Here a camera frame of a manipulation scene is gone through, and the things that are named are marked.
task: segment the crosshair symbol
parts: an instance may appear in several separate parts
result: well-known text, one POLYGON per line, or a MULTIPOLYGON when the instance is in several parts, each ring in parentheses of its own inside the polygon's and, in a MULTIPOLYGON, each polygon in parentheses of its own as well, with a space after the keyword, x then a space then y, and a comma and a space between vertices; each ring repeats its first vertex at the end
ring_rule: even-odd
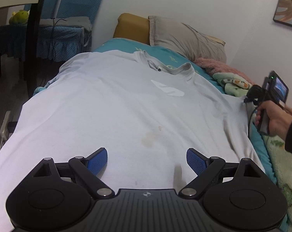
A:
POLYGON ((143 193, 143 196, 145 196, 145 197, 149 197, 149 196, 151 196, 151 193, 149 193, 149 192, 145 192, 145 193, 143 193))

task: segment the folded gray cloth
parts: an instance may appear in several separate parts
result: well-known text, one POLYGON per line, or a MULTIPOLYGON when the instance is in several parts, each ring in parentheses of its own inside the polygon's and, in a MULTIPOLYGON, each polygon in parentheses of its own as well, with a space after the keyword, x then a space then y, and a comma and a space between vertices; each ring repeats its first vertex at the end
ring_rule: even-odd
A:
POLYGON ((92 30, 92 24, 88 17, 41 19, 39 26, 50 27, 50 26, 54 26, 55 23, 57 23, 56 26, 84 28, 88 32, 92 30))

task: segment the device screen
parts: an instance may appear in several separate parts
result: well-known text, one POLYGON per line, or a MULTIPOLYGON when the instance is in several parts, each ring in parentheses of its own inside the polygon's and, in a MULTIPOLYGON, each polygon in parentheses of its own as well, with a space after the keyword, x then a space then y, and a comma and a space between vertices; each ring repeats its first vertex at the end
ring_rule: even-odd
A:
POLYGON ((284 101, 287 94, 287 88, 283 85, 283 83, 279 80, 279 78, 276 78, 276 84, 274 86, 274 89, 278 93, 278 95, 281 97, 281 100, 284 101))

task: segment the silver screw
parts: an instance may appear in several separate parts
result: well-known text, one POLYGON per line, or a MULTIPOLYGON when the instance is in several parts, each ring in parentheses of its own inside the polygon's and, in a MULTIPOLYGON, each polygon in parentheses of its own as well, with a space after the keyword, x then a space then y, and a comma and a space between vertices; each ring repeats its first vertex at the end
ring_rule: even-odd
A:
POLYGON ((112 191, 109 188, 100 188, 97 190, 97 193, 101 196, 108 196, 112 193, 112 191))
POLYGON ((186 196, 193 196, 193 195, 196 194, 196 190, 193 189, 193 188, 184 188, 184 189, 182 190, 182 193, 183 193, 184 195, 186 195, 186 196))

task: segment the handheld device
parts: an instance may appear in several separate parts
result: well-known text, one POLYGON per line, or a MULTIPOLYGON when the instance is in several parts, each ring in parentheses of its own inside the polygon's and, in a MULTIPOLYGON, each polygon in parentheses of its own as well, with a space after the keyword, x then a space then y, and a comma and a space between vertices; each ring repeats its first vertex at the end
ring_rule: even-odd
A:
MULTIPOLYGON (((254 102, 255 105, 267 100, 271 100, 281 108, 285 108, 286 100, 288 97, 289 88, 278 76, 275 71, 271 71, 268 77, 264 78, 262 87, 258 85, 252 86, 247 93, 247 98, 244 100, 247 102, 254 102)), ((257 126, 260 133, 269 135, 269 116, 266 111, 261 113, 261 120, 257 126)))
POLYGON ((286 198, 249 158, 226 163, 188 149, 187 163, 197 177, 178 194, 174 189, 115 194, 96 177, 106 162, 105 148, 67 163, 42 159, 7 198, 14 232, 280 232, 286 198), (225 177, 233 179, 223 183, 225 177))

